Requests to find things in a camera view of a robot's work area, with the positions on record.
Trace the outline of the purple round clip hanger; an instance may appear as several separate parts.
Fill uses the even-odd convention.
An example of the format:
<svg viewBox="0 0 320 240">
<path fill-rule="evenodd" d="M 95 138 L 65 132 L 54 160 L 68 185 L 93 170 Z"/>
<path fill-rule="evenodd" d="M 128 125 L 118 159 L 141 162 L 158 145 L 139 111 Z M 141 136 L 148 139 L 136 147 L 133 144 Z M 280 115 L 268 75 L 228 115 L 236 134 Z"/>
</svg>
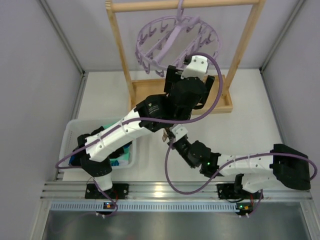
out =
<svg viewBox="0 0 320 240">
<path fill-rule="evenodd" d="M 184 14 L 183 1 L 178 2 L 175 15 L 156 18 L 143 26 L 137 34 L 135 57 L 149 74 L 154 70 L 163 77 L 169 65 L 184 69 L 185 57 L 204 52 L 216 59 L 221 40 L 216 30 L 199 16 Z"/>
</svg>

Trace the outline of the green sock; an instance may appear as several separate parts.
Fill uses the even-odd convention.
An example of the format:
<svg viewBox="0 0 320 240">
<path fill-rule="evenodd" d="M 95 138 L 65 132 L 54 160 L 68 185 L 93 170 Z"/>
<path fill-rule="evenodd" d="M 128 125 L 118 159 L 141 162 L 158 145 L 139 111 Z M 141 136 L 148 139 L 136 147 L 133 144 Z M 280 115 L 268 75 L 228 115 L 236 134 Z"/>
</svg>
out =
<svg viewBox="0 0 320 240">
<path fill-rule="evenodd" d="M 103 125 L 102 127 L 103 127 L 104 129 L 108 129 L 109 127 L 113 126 L 114 124 L 116 124 L 116 122 L 110 123 L 110 124 L 105 124 L 105 125 Z"/>
<path fill-rule="evenodd" d="M 112 167 L 122 167 L 129 164 L 131 145 L 132 142 L 129 142 L 109 155 Z"/>
</svg>

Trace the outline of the brown striped sock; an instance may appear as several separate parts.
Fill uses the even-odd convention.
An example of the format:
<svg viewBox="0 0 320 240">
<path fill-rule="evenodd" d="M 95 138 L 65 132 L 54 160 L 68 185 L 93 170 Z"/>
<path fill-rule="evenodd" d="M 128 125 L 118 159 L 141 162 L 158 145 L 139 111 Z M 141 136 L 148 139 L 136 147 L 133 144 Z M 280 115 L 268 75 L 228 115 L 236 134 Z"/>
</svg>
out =
<svg viewBox="0 0 320 240">
<path fill-rule="evenodd" d="M 169 128 L 165 128 L 163 130 L 162 141 L 164 143 L 169 143 L 171 141 L 171 130 Z"/>
</svg>

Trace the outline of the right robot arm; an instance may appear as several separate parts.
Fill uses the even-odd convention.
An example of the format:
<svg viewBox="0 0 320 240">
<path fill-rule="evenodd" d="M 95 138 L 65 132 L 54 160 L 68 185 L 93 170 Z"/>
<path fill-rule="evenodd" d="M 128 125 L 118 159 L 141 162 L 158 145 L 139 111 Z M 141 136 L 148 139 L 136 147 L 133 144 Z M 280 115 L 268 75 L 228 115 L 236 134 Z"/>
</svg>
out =
<svg viewBox="0 0 320 240">
<path fill-rule="evenodd" d="M 244 194 L 256 194 L 260 190 L 278 184 L 299 191 L 308 191 L 317 172 L 310 172 L 312 162 L 308 156 L 277 143 L 270 151 L 244 156 L 221 154 L 200 141 L 190 143 L 186 136 L 171 138 L 169 147 L 176 150 L 192 168 L 209 178 L 234 177 L 234 191 L 238 198 Z"/>
</svg>

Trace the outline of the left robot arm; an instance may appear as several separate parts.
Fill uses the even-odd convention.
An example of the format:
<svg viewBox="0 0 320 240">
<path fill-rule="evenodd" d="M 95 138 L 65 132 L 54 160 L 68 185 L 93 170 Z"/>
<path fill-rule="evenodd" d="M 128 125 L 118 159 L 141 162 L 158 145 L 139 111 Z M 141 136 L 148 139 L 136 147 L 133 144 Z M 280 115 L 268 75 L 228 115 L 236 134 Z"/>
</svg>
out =
<svg viewBox="0 0 320 240">
<path fill-rule="evenodd" d="M 206 103 L 215 78 L 208 76 L 208 63 L 191 62 L 183 71 L 168 66 L 164 92 L 145 98 L 124 118 L 108 128 L 103 126 L 92 133 L 77 138 L 77 148 L 73 150 L 69 166 L 80 167 L 98 184 L 105 193 L 113 188 L 111 160 L 125 153 L 125 147 L 139 137 L 164 129 L 172 147 L 191 168 L 207 168 L 218 159 L 203 143 L 190 143 L 177 122 L 189 122 L 192 111 L 202 109 Z"/>
</svg>

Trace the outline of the white plastic basket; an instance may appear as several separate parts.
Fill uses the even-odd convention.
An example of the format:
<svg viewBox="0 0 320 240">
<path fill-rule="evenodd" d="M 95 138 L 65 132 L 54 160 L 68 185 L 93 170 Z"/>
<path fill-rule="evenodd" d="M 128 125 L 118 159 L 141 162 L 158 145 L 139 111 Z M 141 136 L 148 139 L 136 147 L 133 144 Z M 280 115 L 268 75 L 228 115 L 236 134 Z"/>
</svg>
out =
<svg viewBox="0 0 320 240">
<path fill-rule="evenodd" d="M 74 119 L 67 125 L 63 134 L 59 159 L 61 160 L 66 155 L 70 154 L 77 146 L 77 138 L 83 134 L 90 134 L 99 127 L 107 124 L 116 123 L 119 117 L 109 118 L 94 118 L 94 119 Z M 131 168 L 137 159 L 137 141 L 133 140 L 130 146 L 129 164 L 125 166 L 112 166 L 112 170 L 121 170 Z"/>
</svg>

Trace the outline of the wooden hanger rack frame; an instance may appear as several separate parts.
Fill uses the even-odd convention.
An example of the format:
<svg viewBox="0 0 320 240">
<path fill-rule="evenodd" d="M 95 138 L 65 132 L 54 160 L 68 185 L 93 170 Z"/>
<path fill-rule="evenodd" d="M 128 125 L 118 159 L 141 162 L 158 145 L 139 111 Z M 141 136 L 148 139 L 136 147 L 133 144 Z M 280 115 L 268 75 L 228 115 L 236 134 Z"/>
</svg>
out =
<svg viewBox="0 0 320 240">
<path fill-rule="evenodd" d="M 264 8 L 263 0 L 153 0 L 140 2 L 113 3 L 111 0 L 105 2 L 105 8 L 112 29 L 112 33 L 119 51 L 121 66 L 124 78 L 129 92 L 129 105 L 133 107 L 143 97 L 148 94 L 159 94 L 161 88 L 165 85 L 165 67 L 161 64 L 166 55 L 173 49 L 172 46 L 178 39 L 182 39 L 187 34 L 198 28 L 198 33 L 194 39 L 173 61 L 176 67 L 182 66 L 184 57 L 196 53 L 203 46 L 216 42 L 216 48 L 211 57 L 217 58 L 221 40 L 216 30 L 207 22 L 197 16 L 184 15 L 185 9 L 192 8 L 212 8 L 212 7 L 230 7 L 250 5 L 251 10 L 243 29 L 241 38 L 232 59 L 231 66 L 227 75 L 222 76 L 223 87 L 219 90 L 218 84 L 213 85 L 209 92 L 208 103 L 204 104 L 202 109 L 196 109 L 194 115 L 204 114 L 210 108 L 210 105 L 218 100 L 212 113 L 230 113 L 233 110 L 233 103 L 230 97 L 229 88 L 237 72 L 238 66 L 243 58 L 245 50 L 252 37 L 258 19 Z M 116 18 L 116 13 L 160 11 L 176 9 L 176 15 L 169 15 L 156 18 L 148 22 L 139 31 L 135 43 L 135 56 L 138 64 L 146 72 L 150 73 L 151 67 L 155 68 L 155 73 L 159 76 L 155 79 L 132 80 L 121 33 Z"/>
</svg>

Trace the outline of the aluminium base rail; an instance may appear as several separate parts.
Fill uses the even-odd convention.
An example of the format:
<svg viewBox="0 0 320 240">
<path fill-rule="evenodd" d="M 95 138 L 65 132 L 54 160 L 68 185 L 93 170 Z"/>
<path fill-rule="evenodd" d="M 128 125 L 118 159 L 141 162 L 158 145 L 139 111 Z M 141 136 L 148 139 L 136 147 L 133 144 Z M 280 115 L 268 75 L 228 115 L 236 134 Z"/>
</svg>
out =
<svg viewBox="0 0 320 240">
<path fill-rule="evenodd" d="M 194 194 L 180 194 L 173 190 L 167 182 L 128 182 L 128 188 L 116 190 L 116 195 L 124 194 L 128 200 L 213 200 L 217 201 L 220 182 L 211 182 Z M 44 200 L 83 200 L 90 191 L 87 183 L 82 181 L 49 181 L 44 184 L 40 198 Z M 291 190 L 285 187 L 263 190 L 263 200 L 271 202 L 298 202 L 311 200 L 309 191 Z"/>
</svg>

